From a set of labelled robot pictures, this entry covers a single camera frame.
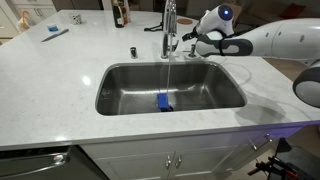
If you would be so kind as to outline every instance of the stainless steel sink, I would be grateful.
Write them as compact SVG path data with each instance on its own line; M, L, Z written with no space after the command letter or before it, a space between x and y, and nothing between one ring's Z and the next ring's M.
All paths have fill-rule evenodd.
M100 85L96 109L102 115L159 112L157 94L166 92L168 63L116 64ZM174 111L234 108L244 94L219 65L207 62L171 64L169 103Z

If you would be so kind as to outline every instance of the floor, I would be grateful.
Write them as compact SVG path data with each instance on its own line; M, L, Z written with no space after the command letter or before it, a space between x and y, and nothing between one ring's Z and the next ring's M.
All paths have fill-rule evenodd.
M0 42L6 43L10 39L0 39ZM294 61L266 59L268 63L282 72L290 80L295 80L297 76L306 69L306 67L300 63ZM320 132L319 126L307 126L301 129L299 132L289 137L292 143L301 146L306 151L318 156L320 158ZM269 156L274 155L274 149L270 149L263 155L257 158L258 161L266 161ZM254 176L248 176L247 173L255 168L256 160L252 161L248 165L244 166L238 171L232 173L224 173L219 175L199 175L188 178L176 178L176 180L266 180L267 174L259 172Z

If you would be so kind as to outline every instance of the white marble countertop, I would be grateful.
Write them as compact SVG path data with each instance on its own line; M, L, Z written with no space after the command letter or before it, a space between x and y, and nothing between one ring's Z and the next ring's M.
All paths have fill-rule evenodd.
M103 116L95 109L106 69L116 63L167 62L160 59L161 15L132 12L132 23L114 27L110 11L78 11L85 24L72 25L60 11L0 47L0 150L36 146L129 140L141 137L232 131L243 127L302 126L319 123L320 110L301 102L292 82L259 57L210 57L239 84L247 104L241 108ZM70 32L51 41L46 24ZM192 30L178 25L177 38ZM195 40L182 42L174 53ZM138 59L131 59L135 46Z

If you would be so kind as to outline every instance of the blue sponge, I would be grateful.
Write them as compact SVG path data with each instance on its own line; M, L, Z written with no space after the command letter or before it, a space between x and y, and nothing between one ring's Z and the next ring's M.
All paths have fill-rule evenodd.
M169 112L172 111L172 107L168 102L168 95L166 93L157 94L158 99L158 108L161 112Z

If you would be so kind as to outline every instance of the faucet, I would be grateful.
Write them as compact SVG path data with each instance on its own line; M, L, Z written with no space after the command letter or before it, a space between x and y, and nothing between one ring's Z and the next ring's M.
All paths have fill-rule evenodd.
M168 58L168 51L175 51L179 41L175 45L172 45L172 38L177 33L177 4L176 0L166 0L164 8L164 23L163 23L163 39L162 39L162 51L161 58Z

